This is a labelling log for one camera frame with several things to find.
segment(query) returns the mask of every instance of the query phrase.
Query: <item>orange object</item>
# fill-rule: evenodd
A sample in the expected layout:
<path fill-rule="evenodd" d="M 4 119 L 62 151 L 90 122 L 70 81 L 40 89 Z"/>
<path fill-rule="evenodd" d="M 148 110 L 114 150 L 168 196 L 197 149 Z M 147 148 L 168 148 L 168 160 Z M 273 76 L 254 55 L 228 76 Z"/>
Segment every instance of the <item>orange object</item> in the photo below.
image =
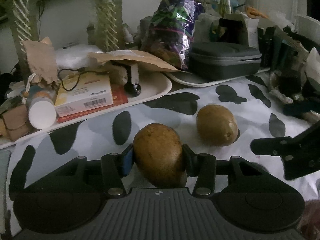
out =
<path fill-rule="evenodd" d="M 262 12 L 258 11 L 257 9 L 248 6 L 246 13 L 248 15 L 248 17 L 252 18 L 252 19 L 256 19 L 257 17 L 262 17 L 265 19 L 269 19 L 269 17 L 265 14 L 263 14 Z"/>
<path fill-rule="evenodd" d="M 113 96 L 113 105 L 109 105 L 109 106 L 103 106 L 103 107 L 99 107 L 99 108 L 95 108 L 95 109 L 90 109 L 87 111 L 83 111 L 83 112 L 79 112 L 76 114 L 70 114 L 64 117 L 59 117 L 58 118 L 58 122 L 67 122 L 70 121 L 72 119 L 87 115 L 87 114 L 92 114 L 104 109 L 108 109 L 110 107 L 113 106 L 119 106 L 122 104 L 125 104 L 128 102 L 128 98 L 125 94 L 124 88 L 123 86 L 119 86 L 119 85 L 111 85 L 111 92 L 112 92 L 112 96 Z"/>

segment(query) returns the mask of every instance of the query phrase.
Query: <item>barcode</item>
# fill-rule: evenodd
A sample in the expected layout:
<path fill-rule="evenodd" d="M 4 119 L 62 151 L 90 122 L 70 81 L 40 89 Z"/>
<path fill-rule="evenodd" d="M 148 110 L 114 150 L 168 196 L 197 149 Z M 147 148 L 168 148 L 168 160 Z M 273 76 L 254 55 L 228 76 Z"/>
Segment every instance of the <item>barcode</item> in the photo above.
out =
<path fill-rule="evenodd" d="M 101 99 L 98 99 L 98 100 L 93 100 L 93 101 L 84 103 L 84 107 L 93 106 L 93 105 L 101 104 L 101 103 L 105 103 L 105 102 L 106 102 L 106 99 L 105 98 L 101 98 Z"/>

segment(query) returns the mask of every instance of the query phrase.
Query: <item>ribbed gray surface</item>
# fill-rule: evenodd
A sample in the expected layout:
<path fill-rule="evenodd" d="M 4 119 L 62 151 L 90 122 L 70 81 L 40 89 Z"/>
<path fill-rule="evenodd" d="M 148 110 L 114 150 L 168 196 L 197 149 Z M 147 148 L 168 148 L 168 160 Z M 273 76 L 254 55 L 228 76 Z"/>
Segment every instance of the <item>ribbed gray surface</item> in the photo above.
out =
<path fill-rule="evenodd" d="M 187 189 L 134 188 L 109 200 L 103 211 L 77 230 L 45 235 L 24 230 L 15 240 L 303 240 L 295 230 L 256 234 L 225 221 L 213 203 Z"/>

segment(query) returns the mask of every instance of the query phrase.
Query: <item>metal screw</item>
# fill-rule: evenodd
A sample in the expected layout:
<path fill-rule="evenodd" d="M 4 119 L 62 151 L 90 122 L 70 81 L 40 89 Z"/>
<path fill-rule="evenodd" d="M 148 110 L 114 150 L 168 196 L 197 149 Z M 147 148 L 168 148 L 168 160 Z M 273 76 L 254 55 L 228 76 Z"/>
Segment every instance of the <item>metal screw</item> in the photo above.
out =
<path fill-rule="evenodd" d="M 315 161 L 311 160 L 309 161 L 309 167 L 312 168 L 316 165 Z"/>
<path fill-rule="evenodd" d="M 207 196 L 211 194 L 211 190 L 208 189 L 207 187 L 199 187 L 196 189 L 196 193 L 198 195 Z"/>
<path fill-rule="evenodd" d="M 111 196 L 119 196 L 123 193 L 123 189 L 119 187 L 112 187 L 108 189 L 108 194 Z"/>
<path fill-rule="evenodd" d="M 288 155 L 285 157 L 285 160 L 286 161 L 291 161 L 293 159 L 293 156 L 292 155 Z"/>

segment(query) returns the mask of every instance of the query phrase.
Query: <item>cow print tablecloth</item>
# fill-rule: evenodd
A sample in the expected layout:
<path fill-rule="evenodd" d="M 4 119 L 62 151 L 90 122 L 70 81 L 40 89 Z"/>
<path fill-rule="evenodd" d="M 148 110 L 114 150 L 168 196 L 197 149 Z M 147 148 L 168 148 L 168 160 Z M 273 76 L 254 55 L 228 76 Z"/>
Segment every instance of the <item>cow print tablecloth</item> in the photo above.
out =
<path fill-rule="evenodd" d="M 207 88 L 186 88 L 157 100 L 107 113 L 50 134 L 32 138 L 10 147 L 12 157 L 7 177 L 7 208 L 11 211 L 11 230 L 15 235 L 20 227 L 12 210 L 12 192 L 22 189 L 76 156 L 88 160 L 100 159 L 111 152 L 122 152 L 133 142 L 135 134 L 149 123 L 158 122 L 174 128 L 181 141 L 196 153 L 210 153 L 217 159 L 228 160 L 239 155 L 266 168 L 283 179 L 280 157 L 256 156 L 250 150 L 255 138 L 296 136 L 309 127 L 307 122 L 287 117 L 280 103 L 268 94 L 267 75 L 250 76 Z M 196 113 L 207 104 L 227 107 L 235 116 L 239 137 L 227 147 L 204 145 L 196 131 Z M 226 176 L 219 176 L 216 191 L 227 185 Z M 296 188 L 305 200 L 318 198 L 317 180 L 320 172 L 286 181 Z M 192 192 L 196 178 L 188 178 Z M 123 179 L 126 189 L 152 187 L 137 167 Z"/>

